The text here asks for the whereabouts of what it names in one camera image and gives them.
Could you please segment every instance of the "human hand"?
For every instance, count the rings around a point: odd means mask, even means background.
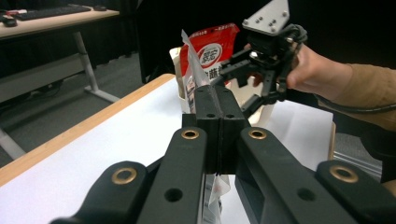
[[[352,78],[352,68],[334,62],[302,45],[287,77],[289,89],[315,93],[335,99]]]

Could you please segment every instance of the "desk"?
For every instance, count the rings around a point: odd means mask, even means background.
[[[33,21],[18,21],[16,27],[0,25],[0,42],[20,41],[35,36],[50,35],[59,31],[73,32],[78,47],[78,53],[59,61],[44,64],[37,68],[23,71],[0,79],[0,103],[18,95],[33,91],[54,81],[72,76],[85,70],[90,86],[85,90],[109,102],[116,102],[119,98],[99,90],[94,76],[90,58],[85,50],[84,42],[79,32],[79,26],[119,15],[118,11],[89,11],[76,14],[51,17]],[[17,159],[25,152],[13,139],[0,128],[0,146]]]
[[[147,166],[159,159],[181,127],[181,115],[177,82],[162,75],[18,158],[0,169],[0,223],[49,223],[74,215],[108,166]],[[265,128],[311,169],[328,159],[331,113],[276,103]],[[223,223],[246,223],[233,183],[232,189],[222,198]]]

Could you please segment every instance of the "white mounting plate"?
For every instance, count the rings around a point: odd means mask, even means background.
[[[273,0],[242,23],[245,29],[277,35],[289,20],[288,0]]]

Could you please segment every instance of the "white tabletop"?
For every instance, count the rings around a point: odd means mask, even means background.
[[[71,217],[110,165],[156,161],[181,127],[177,96],[177,82],[171,79],[7,182],[0,188],[0,223],[41,224]],[[311,169],[328,158],[331,113],[292,102],[276,103],[265,128]],[[223,223],[247,223],[233,182],[232,189],[222,198]]]

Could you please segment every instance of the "red and white package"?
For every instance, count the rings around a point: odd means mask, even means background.
[[[189,36],[197,52],[200,64],[210,80],[219,75],[220,63],[233,55],[233,45],[239,28],[234,23],[227,23],[197,31]],[[181,75],[186,75],[189,46],[184,45],[180,51]]]
[[[187,104],[182,105],[183,112],[195,113],[195,89],[209,85],[211,80],[219,76],[221,62],[233,55],[233,45],[238,32],[239,28],[233,23],[206,28],[191,36],[182,31],[185,45],[179,53],[179,83],[183,85],[183,100]]]

